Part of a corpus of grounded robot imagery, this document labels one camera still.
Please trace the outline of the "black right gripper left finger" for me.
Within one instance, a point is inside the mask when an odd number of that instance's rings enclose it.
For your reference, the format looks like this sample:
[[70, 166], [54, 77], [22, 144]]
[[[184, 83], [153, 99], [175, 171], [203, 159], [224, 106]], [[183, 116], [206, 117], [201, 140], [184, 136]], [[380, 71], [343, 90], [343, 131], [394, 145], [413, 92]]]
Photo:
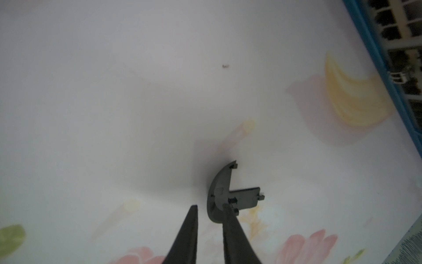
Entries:
[[162, 264], [195, 264], [197, 260], [198, 206], [192, 205]]

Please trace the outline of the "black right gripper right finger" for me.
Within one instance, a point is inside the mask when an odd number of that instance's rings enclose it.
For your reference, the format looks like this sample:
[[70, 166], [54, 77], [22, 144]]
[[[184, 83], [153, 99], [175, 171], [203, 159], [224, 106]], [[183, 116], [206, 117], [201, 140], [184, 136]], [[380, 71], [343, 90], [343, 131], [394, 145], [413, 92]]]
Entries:
[[261, 264], [252, 249], [233, 208], [223, 205], [223, 241], [226, 264]]

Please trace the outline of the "black mouse battery cover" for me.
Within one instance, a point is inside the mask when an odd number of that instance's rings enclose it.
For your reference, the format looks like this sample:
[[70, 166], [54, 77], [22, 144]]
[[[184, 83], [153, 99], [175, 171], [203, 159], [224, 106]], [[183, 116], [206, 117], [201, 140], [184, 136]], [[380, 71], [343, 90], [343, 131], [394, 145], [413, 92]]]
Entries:
[[230, 189], [231, 175], [237, 168], [237, 162], [232, 161], [224, 166], [211, 182], [207, 196], [207, 213], [209, 219], [214, 223], [223, 222], [223, 205], [225, 204], [228, 204], [238, 216], [239, 211], [252, 209], [265, 199], [259, 187]]

